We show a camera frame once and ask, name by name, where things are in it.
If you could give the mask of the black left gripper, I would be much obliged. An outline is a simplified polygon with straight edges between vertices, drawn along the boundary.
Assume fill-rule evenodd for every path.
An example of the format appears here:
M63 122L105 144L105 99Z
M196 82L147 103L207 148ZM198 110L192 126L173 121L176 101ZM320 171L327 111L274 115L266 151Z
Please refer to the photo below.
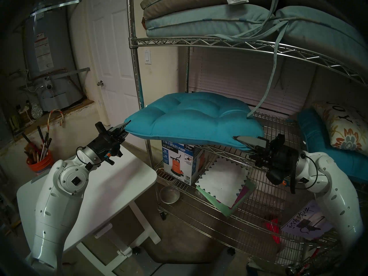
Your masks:
M115 127L111 127L109 130L107 130L100 121L95 124L99 134L94 140L88 143L87 147L99 158L100 161L97 162L97 164L103 162L114 164L115 162L111 160L111 157L117 155L118 157L122 156L120 145L128 135L125 127L129 123L130 121L124 122Z

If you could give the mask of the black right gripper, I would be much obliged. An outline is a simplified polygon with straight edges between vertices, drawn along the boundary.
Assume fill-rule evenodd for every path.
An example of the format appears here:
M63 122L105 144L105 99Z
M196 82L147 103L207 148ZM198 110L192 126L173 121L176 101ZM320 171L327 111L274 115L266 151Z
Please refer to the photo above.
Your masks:
M285 145L285 135L278 134L272 141L263 137L234 136L241 144L255 148L248 155L256 167L267 168L266 177L274 185L280 185L287 177L290 185L296 184L296 167L299 151Z

